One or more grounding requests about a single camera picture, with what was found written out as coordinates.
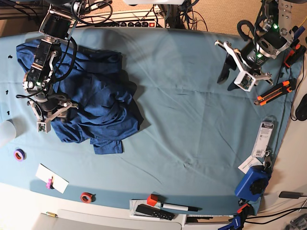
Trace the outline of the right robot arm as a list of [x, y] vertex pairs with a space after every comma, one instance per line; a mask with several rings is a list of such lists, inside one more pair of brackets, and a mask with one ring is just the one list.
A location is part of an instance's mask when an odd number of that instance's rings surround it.
[[56, 81], [57, 62], [64, 58], [60, 44], [71, 41], [77, 24], [76, 15], [82, 8], [80, 0], [51, 0], [50, 7], [39, 28], [44, 38], [39, 42], [34, 61], [26, 72], [23, 88], [28, 93], [29, 104], [37, 117], [37, 125], [44, 127], [56, 117], [65, 118], [76, 104], [53, 90]]

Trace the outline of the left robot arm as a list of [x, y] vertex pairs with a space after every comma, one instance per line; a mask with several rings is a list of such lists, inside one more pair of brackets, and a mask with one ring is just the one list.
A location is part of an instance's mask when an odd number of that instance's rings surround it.
[[218, 84], [226, 82], [230, 70], [239, 71], [228, 88], [230, 91], [242, 89], [249, 92], [260, 81], [273, 84], [272, 75], [263, 72], [261, 67], [293, 43], [292, 6], [289, 0], [263, 0], [254, 23], [248, 20], [237, 23], [239, 35], [247, 42], [241, 50], [232, 48], [227, 41], [215, 41], [216, 46], [227, 52]]

